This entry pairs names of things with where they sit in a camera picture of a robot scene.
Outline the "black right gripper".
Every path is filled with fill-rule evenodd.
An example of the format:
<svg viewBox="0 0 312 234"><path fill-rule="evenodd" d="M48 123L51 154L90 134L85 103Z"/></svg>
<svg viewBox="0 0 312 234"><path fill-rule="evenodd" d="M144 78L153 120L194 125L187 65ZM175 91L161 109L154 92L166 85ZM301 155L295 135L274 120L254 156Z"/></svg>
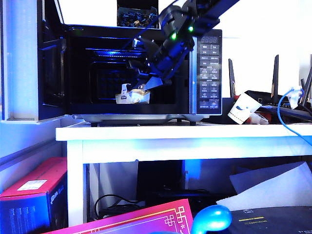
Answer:
<svg viewBox="0 0 312 234"><path fill-rule="evenodd" d="M131 89L143 85L143 90L147 91L170 80L194 45L193 39L166 39L147 61L153 76L148 81L146 66L138 60L129 60L128 67L134 72Z"/></svg>

